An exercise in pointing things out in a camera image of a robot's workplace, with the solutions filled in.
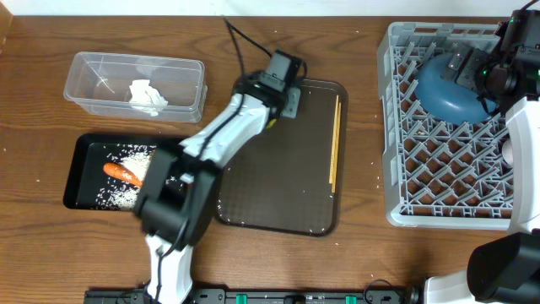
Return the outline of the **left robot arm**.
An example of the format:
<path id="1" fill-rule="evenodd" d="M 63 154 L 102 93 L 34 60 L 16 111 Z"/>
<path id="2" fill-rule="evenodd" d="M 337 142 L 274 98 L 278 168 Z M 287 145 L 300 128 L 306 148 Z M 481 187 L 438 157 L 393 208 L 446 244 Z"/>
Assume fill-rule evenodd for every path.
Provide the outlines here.
<path id="1" fill-rule="evenodd" d="M 182 303 L 193 281 L 193 249 L 208 228 L 224 167 L 253 137 L 298 107 L 302 78 L 263 71 L 238 78 L 229 104 L 199 133 L 154 150 L 133 213 L 145 233 L 151 303 Z"/>

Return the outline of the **silver green snack wrapper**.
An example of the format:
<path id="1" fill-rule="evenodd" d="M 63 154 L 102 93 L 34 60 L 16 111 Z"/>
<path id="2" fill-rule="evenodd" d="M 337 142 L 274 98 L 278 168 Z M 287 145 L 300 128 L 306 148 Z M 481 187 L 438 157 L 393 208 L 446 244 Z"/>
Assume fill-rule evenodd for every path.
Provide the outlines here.
<path id="1" fill-rule="evenodd" d="M 276 121 L 277 121 L 277 119 L 273 119 L 273 120 L 269 121 L 267 126 L 266 126 L 266 129 L 271 128 L 275 124 Z"/>

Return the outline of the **orange carrot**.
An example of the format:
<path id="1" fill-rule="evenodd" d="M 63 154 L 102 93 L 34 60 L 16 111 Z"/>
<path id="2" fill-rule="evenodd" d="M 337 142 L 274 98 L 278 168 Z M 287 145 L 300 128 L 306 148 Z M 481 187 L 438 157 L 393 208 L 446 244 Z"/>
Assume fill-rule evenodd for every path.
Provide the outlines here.
<path id="1" fill-rule="evenodd" d="M 124 166 L 120 166 L 115 163 L 105 163 L 103 166 L 103 171 L 106 175 L 132 184 L 135 187 L 143 186 L 143 182 Z"/>

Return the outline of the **white paper napkin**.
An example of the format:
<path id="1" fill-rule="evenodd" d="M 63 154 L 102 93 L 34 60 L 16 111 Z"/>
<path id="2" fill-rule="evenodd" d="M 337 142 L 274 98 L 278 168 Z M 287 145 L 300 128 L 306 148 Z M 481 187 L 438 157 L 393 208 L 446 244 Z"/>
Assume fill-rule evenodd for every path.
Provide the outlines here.
<path id="1" fill-rule="evenodd" d="M 128 103 L 137 111 L 157 117 L 168 106 L 168 101 L 150 85 L 149 79 L 133 80 L 129 89 L 131 99 Z"/>

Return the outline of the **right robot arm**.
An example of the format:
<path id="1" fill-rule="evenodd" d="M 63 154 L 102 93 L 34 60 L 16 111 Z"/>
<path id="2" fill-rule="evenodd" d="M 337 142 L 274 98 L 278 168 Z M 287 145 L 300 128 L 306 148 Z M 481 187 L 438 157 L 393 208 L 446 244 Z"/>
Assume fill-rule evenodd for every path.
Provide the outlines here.
<path id="1" fill-rule="evenodd" d="M 430 59 L 419 72 L 417 96 L 447 122 L 505 120 L 513 168 L 512 210 L 506 237 L 477 247 L 467 269 L 433 277 L 426 303 L 539 301 L 539 52 L 499 42 L 491 52 L 461 44 Z"/>

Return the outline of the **large dark blue bowl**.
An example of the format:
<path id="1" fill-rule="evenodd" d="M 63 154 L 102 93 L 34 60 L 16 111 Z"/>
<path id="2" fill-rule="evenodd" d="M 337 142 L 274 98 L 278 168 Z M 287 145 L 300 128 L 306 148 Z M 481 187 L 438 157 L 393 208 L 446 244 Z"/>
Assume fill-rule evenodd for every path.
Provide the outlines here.
<path id="1" fill-rule="evenodd" d="M 496 115 L 499 106 L 481 98 L 477 73 L 458 67 L 457 53 L 444 53 L 425 62 L 416 75 L 414 94 L 432 116 L 453 124 L 478 123 Z"/>

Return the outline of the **pile of white rice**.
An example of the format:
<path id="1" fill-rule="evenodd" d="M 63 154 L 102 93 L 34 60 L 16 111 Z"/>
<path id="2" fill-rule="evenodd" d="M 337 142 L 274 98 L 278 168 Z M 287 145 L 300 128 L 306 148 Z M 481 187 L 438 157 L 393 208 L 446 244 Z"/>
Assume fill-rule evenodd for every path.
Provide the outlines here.
<path id="1" fill-rule="evenodd" d="M 155 146 L 143 144 L 104 144 L 105 185 L 100 186 L 97 209 L 131 211 L 138 198 Z"/>

